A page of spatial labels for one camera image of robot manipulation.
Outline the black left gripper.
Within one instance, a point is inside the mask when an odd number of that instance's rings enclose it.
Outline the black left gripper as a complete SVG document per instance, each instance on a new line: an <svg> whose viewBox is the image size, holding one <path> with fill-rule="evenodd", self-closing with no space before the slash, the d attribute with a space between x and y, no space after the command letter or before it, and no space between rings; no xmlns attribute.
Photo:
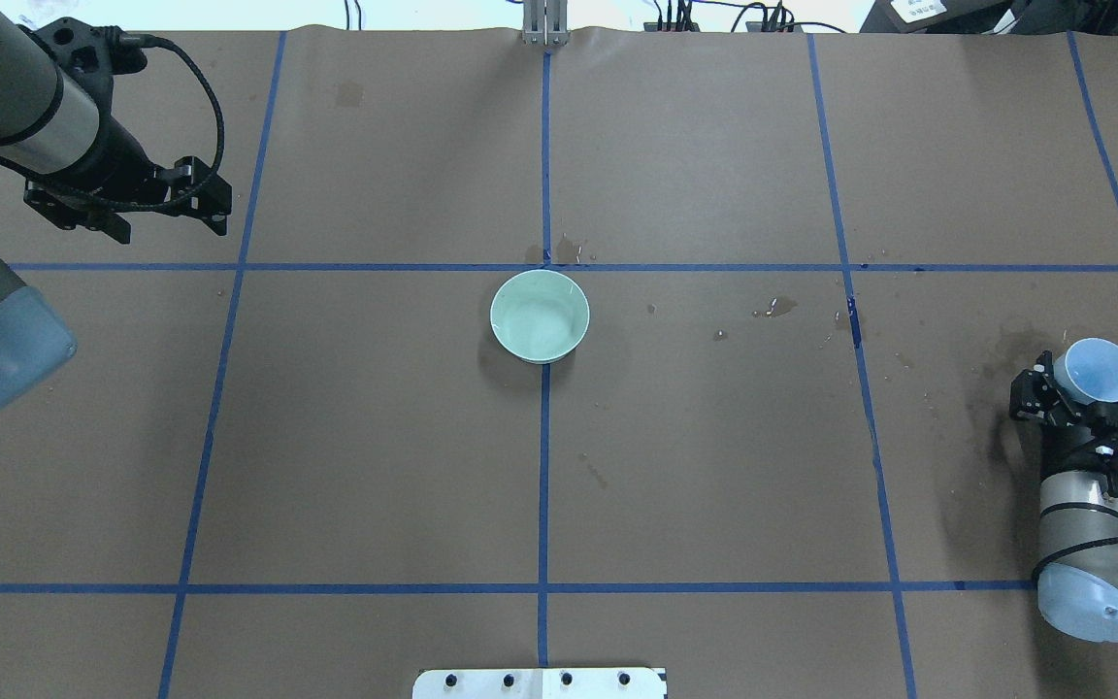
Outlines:
<svg viewBox="0 0 1118 699"><path fill-rule="evenodd" d="M199 155L183 155L172 167L152 163L136 136L115 116L96 124L79 123L65 132L65 186L108 202L160 205L161 212L201 221L216 236L229 232L234 187ZM56 195L39 183L26 183L23 204L61 230L76 227L103 233L129 245L132 226L119 212L75 196Z"/></svg>

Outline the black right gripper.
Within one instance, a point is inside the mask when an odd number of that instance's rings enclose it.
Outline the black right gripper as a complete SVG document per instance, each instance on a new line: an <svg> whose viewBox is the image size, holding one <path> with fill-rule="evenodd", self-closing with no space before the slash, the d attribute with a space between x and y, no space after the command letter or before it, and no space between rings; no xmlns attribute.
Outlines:
<svg viewBox="0 0 1118 699"><path fill-rule="evenodd" d="M1043 481L1086 472L1103 478L1109 494L1118 497L1118 402L1070 406L1053 376L1053 353L1043 352L1013 378L1008 417L1039 424L1039 476Z"/></svg>

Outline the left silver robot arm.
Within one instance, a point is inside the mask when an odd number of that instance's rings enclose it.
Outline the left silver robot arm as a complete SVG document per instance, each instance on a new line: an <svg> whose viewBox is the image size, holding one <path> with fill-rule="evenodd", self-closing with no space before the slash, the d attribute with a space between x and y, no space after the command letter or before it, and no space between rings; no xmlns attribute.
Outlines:
<svg viewBox="0 0 1118 699"><path fill-rule="evenodd" d="M214 116L214 158L164 164L113 111L115 81L169 51L195 76ZM39 28L0 10L0 171L19 204L61 232L133 238L130 216L195 218L222 236L234 189L220 173L226 125L198 62L169 37L60 17ZM4 242L0 233L0 243ZM76 333L0 255L0 410L49 380L79 349Z"/></svg>

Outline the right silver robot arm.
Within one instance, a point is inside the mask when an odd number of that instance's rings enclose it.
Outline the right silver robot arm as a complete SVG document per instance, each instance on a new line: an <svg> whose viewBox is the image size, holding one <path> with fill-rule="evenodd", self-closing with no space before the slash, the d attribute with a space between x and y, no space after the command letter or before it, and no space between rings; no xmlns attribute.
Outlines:
<svg viewBox="0 0 1118 699"><path fill-rule="evenodd" d="M1038 610L1074 640L1118 645L1118 344L1038 355L1010 386L1038 450Z"/></svg>

